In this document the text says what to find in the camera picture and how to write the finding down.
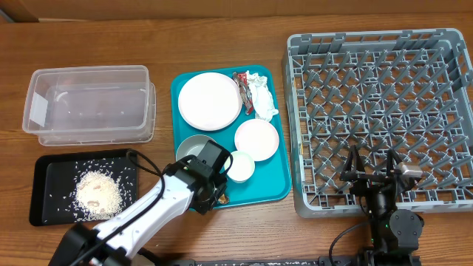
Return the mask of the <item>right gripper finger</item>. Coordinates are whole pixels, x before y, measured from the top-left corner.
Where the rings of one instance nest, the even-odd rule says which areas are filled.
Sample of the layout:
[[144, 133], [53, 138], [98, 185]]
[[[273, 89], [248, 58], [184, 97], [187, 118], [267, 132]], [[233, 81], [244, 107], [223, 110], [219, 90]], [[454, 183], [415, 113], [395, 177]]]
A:
[[398, 165], [402, 163], [402, 160], [395, 150], [390, 149], [387, 152], [386, 163], [387, 163], [386, 174], [388, 177], [394, 177], [396, 174], [401, 173], [401, 170], [399, 169]]
[[341, 172], [342, 181], [356, 181], [361, 179], [361, 175], [365, 174], [363, 160], [361, 159], [358, 149], [355, 145], [350, 147], [348, 158]]

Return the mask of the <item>gold foil wrapper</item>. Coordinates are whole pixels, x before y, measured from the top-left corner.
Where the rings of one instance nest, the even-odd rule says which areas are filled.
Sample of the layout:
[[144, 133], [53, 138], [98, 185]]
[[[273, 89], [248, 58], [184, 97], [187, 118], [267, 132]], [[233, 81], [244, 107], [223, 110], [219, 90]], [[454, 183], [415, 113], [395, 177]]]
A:
[[219, 204], [226, 205], [229, 203], [229, 197], [225, 194], [222, 194], [221, 197], [218, 199]]

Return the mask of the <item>large pink plate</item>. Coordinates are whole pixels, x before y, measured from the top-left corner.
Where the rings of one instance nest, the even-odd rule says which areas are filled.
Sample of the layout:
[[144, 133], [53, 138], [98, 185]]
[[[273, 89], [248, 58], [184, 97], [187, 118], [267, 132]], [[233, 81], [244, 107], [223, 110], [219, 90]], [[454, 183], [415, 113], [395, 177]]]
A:
[[236, 82], [218, 72], [204, 72], [186, 81], [177, 103], [184, 121], [203, 131], [229, 126], [242, 109]]

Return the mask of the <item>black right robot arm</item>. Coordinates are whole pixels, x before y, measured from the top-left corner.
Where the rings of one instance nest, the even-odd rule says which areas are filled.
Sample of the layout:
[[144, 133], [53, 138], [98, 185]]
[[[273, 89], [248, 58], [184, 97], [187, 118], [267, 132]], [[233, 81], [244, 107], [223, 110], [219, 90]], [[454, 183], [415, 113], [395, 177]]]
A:
[[386, 171], [369, 174], [356, 146], [351, 146], [340, 180], [352, 183], [350, 193], [363, 199], [369, 217], [373, 251], [381, 255], [409, 255], [419, 247], [423, 219], [399, 209], [397, 198], [421, 181], [420, 166], [404, 162], [396, 151], [387, 152]]

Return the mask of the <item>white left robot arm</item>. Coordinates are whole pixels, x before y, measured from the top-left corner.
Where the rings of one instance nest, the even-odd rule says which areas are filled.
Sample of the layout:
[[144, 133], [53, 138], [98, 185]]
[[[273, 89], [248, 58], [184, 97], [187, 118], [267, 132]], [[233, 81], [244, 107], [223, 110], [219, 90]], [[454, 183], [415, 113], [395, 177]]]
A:
[[231, 153], [209, 140], [198, 155], [187, 155], [163, 170], [148, 172], [160, 179], [147, 194], [117, 216], [93, 229], [70, 228], [51, 265], [130, 265], [138, 251], [168, 222], [193, 209], [206, 214], [227, 188]]

